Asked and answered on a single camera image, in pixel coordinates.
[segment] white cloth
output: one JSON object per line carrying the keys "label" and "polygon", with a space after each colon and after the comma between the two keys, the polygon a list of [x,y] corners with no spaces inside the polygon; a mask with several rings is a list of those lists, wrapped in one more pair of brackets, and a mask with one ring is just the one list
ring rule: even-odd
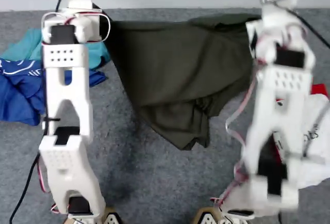
{"label": "white cloth", "polygon": [[[279,102],[283,103],[283,106],[278,106],[279,108],[285,106],[285,101]],[[313,134],[311,133],[315,125],[315,120],[328,102],[327,96],[323,94],[310,95],[305,101],[303,110],[304,120],[302,124],[304,141],[302,142],[306,143],[308,137],[310,137],[312,142],[308,150],[308,156],[312,158],[315,157],[318,160],[321,158],[325,161],[325,164],[321,164],[317,161],[303,161],[298,181],[299,189],[318,185],[322,181],[330,178],[330,111],[326,113],[316,131]],[[275,134],[274,138],[275,142],[276,140],[281,140],[279,134]],[[281,142],[281,144],[285,150],[285,144],[283,142]],[[283,150],[279,149],[279,153],[282,155]]]}

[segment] red wire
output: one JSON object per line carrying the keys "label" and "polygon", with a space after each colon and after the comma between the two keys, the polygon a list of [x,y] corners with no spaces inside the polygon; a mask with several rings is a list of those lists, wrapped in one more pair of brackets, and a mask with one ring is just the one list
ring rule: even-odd
{"label": "red wire", "polygon": [[41,170],[40,170],[40,164],[39,164],[39,160],[37,161],[37,172],[38,172],[38,178],[39,178],[39,184],[40,184],[40,188],[41,188],[41,190],[42,190],[42,192],[44,192],[44,193],[48,193],[47,191],[46,191],[46,189],[44,188],[44,186],[43,186],[43,182],[42,182],[42,175],[41,175]]}

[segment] white plastic bracket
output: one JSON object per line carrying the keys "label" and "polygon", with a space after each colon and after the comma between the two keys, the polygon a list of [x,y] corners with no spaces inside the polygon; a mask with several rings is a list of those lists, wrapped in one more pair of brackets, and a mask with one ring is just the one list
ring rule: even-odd
{"label": "white plastic bracket", "polygon": [[[60,118],[64,102],[72,102],[79,117],[80,135],[89,144],[93,137],[93,107],[89,99],[88,50],[83,44],[44,45],[47,103],[50,118]],[[72,81],[65,85],[64,71],[72,70]],[[58,121],[49,122],[53,135]]]}
{"label": "white plastic bracket", "polygon": [[92,216],[74,218],[101,218],[105,201],[87,158],[86,146],[80,135],[71,135],[65,146],[56,145],[57,136],[47,135],[39,151],[47,167],[48,185],[62,214],[68,213],[69,198],[83,196],[90,205]]}

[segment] blue cloth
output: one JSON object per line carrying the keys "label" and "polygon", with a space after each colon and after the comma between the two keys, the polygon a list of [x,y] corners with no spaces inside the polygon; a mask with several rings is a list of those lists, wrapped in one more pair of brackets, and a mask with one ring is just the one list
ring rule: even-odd
{"label": "blue cloth", "polygon": [[[90,87],[106,79],[104,73],[89,71]],[[0,59],[0,120],[40,123],[45,111],[40,61],[7,61]],[[65,83],[71,82],[71,71],[65,71]]]}
{"label": "blue cloth", "polygon": [[[88,43],[86,44],[89,52],[89,68],[97,68],[101,62],[101,57],[105,62],[110,61],[110,55],[104,43]],[[0,55],[5,60],[18,61],[41,60],[41,30],[29,29],[24,37],[15,44],[9,45],[8,49]]]}

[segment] white wire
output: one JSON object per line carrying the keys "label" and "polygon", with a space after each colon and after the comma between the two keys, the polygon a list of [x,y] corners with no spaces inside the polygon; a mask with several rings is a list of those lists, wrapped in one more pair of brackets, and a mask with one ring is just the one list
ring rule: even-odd
{"label": "white wire", "polygon": [[[235,138],[236,140],[238,140],[241,143],[243,149],[245,148],[245,140],[242,138],[242,136],[237,131],[231,130],[229,128],[229,125],[232,122],[234,122],[242,114],[242,112],[246,108],[246,106],[247,106],[247,104],[248,104],[248,102],[249,102],[249,100],[250,100],[250,98],[252,96],[252,93],[253,93],[253,90],[254,90],[254,87],[255,87],[255,84],[256,84],[256,75],[257,75],[257,72],[258,72],[258,70],[256,68],[255,69],[255,73],[253,73],[252,82],[250,84],[249,89],[246,92],[246,95],[245,95],[242,103],[240,104],[240,106],[238,107],[238,109],[230,117],[227,118],[227,120],[225,122],[225,127],[226,127],[227,134],[230,137]],[[241,169],[242,165],[243,165],[243,158],[241,158],[240,161],[235,164],[235,166],[234,166],[234,178],[235,178],[235,180],[232,181],[232,183],[227,187],[227,189],[219,197],[219,200],[221,202],[224,201],[224,198],[226,198],[230,194],[230,192],[239,183],[242,183],[243,181],[246,180],[246,177],[247,176],[245,176],[245,175],[243,175],[242,173],[239,172],[239,170]]]}
{"label": "white wire", "polygon": [[238,109],[230,117],[227,118],[226,123],[225,123],[227,134],[229,136],[237,139],[242,144],[243,147],[245,147],[245,140],[242,138],[242,136],[238,132],[236,132],[234,130],[231,130],[229,128],[229,125],[232,122],[234,122],[242,114],[242,112],[246,108],[246,106],[247,106],[247,104],[248,104],[248,102],[251,98],[251,95],[253,93],[253,89],[255,87],[255,84],[256,84],[256,75],[254,74],[253,75],[253,80],[250,84],[249,89],[247,90],[247,93],[246,93],[241,105],[238,107]]}
{"label": "white wire", "polygon": [[52,207],[51,207],[51,212],[54,213],[54,214],[59,214],[60,212],[58,210],[55,210],[55,208],[57,208],[57,205],[54,204]]}
{"label": "white wire", "polygon": [[110,35],[110,30],[111,30],[111,21],[110,21],[110,18],[107,16],[107,15],[104,15],[103,13],[76,13],[75,16],[79,16],[79,15],[93,15],[93,16],[103,16],[107,19],[108,23],[109,23],[109,29],[108,29],[108,33],[107,33],[107,36],[100,42],[104,42],[105,40],[108,39],[109,35]]}

